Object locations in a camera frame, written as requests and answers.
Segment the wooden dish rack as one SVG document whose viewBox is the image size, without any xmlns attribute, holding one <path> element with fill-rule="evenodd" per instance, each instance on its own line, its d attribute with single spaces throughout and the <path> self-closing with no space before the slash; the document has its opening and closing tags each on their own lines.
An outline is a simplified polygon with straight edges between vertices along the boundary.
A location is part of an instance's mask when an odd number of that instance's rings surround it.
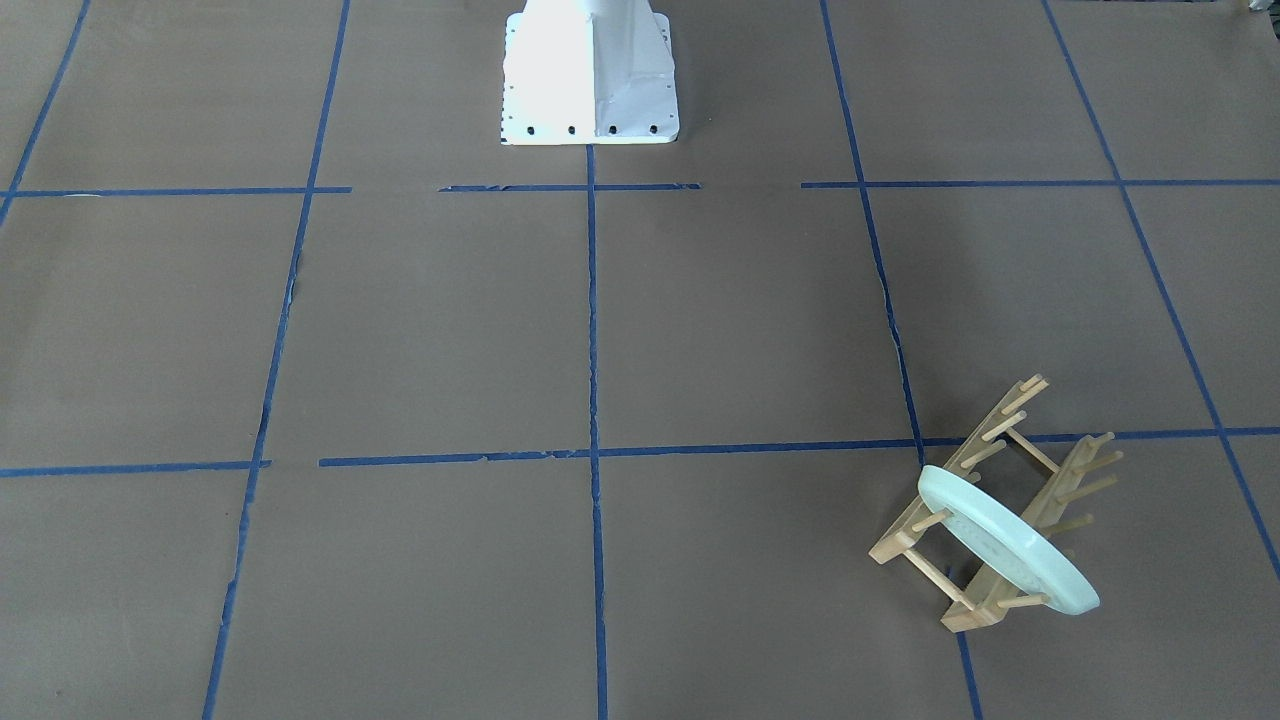
<svg viewBox="0 0 1280 720">
<path fill-rule="evenodd" d="M 1028 436 L 1021 433 L 1019 425 L 1028 416 L 1028 404 L 1048 387 L 1050 380 L 1041 374 L 1034 374 L 1012 384 L 945 462 L 927 465 L 943 468 L 973 483 L 1020 516 L 1021 520 L 1028 521 L 1056 546 L 1053 543 L 1055 537 L 1080 527 L 1087 527 L 1093 521 L 1092 515 L 1088 512 L 1079 518 L 1068 518 L 1068 509 L 1071 503 L 1114 486 L 1117 482 L 1115 475 L 1094 480 L 1089 475 L 1120 461 L 1124 454 L 1117 450 L 1106 450 L 1107 445 L 1115 438 L 1112 433 L 1085 434 L 1070 447 L 1064 459 L 1053 460 Z M 1023 451 L 1024 455 L 1046 473 L 1039 489 L 1030 497 L 1024 509 L 1010 507 L 992 495 L 989 488 L 984 487 L 980 480 L 982 462 L 995 457 L 1007 447 Z M 886 565 L 895 559 L 905 559 L 929 583 L 950 598 L 951 605 L 941 618 L 941 621 L 945 628 L 954 633 L 993 626 L 1001 623 L 1015 609 L 1041 607 L 1052 610 L 1047 606 L 1046 598 L 1042 594 L 1024 594 L 1011 582 L 989 569 L 970 550 L 968 551 L 978 561 L 978 569 L 965 585 L 960 585 L 952 580 L 919 550 L 919 543 L 931 530 L 941 529 L 950 534 L 941 524 L 943 518 L 942 512 L 933 514 L 924 505 L 916 488 L 916 496 L 869 548 L 869 557 L 879 565 Z M 964 544 L 960 543 L 960 546 L 966 550 Z M 1079 569 L 1065 550 L 1057 548 Z"/>
</svg>

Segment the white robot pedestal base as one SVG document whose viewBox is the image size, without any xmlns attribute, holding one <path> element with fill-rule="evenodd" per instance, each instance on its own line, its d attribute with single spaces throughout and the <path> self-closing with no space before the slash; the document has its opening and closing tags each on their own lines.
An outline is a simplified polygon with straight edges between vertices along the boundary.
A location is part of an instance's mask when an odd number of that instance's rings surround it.
<svg viewBox="0 0 1280 720">
<path fill-rule="evenodd" d="M 649 1 L 527 1 L 507 17 L 500 142 L 672 143 L 669 18 Z"/>
</svg>

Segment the light green plate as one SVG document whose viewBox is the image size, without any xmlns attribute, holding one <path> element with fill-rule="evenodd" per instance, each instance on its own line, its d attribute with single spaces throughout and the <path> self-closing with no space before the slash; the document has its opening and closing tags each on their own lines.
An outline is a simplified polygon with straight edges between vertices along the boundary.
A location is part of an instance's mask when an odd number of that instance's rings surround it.
<svg viewBox="0 0 1280 720">
<path fill-rule="evenodd" d="M 942 512 L 942 527 L 989 569 L 1024 594 L 1042 594 L 1056 612 L 1082 615 L 1100 606 L 1083 573 L 1028 521 L 960 475 L 922 469 L 916 488 L 924 505 Z"/>
</svg>

